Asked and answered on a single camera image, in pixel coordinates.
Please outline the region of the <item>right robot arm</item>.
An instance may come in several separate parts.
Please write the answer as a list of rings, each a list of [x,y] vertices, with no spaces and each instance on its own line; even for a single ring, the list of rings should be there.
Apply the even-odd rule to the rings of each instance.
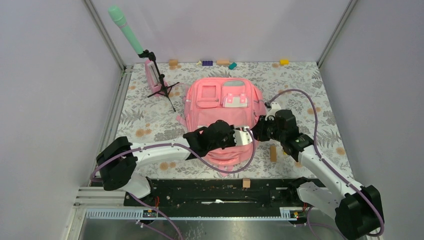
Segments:
[[[278,141],[286,154],[311,171],[326,187],[323,190],[310,180],[299,178],[298,185],[286,193],[291,205],[305,202],[316,207],[334,220],[348,240],[383,234],[385,220],[379,190],[373,185],[364,186],[327,160],[316,138],[300,132],[291,110],[261,115],[252,132],[260,142]]]

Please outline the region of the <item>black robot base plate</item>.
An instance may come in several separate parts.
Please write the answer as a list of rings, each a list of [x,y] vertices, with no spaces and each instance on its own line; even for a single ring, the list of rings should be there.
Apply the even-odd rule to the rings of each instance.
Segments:
[[[294,186],[300,179],[153,179],[151,194],[142,201],[168,217],[279,217],[280,209],[302,211]]]

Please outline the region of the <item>pink school backpack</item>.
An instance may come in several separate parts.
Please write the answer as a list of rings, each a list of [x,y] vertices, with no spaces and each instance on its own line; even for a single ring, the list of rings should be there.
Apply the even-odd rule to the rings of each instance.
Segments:
[[[196,80],[187,90],[184,114],[177,120],[188,133],[223,120],[234,128],[252,129],[259,116],[266,115],[263,94],[245,78],[206,77]],[[258,145],[252,144],[216,149],[202,157],[222,176],[234,173],[234,166],[250,161]]]

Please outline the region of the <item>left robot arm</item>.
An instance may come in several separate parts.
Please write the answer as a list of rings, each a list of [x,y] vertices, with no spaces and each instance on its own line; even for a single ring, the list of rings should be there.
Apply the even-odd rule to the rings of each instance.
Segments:
[[[217,120],[180,137],[154,143],[131,143],[126,136],[116,138],[96,157],[98,180],[105,191],[127,185],[137,166],[157,162],[191,160],[209,152],[236,146],[233,125]]]

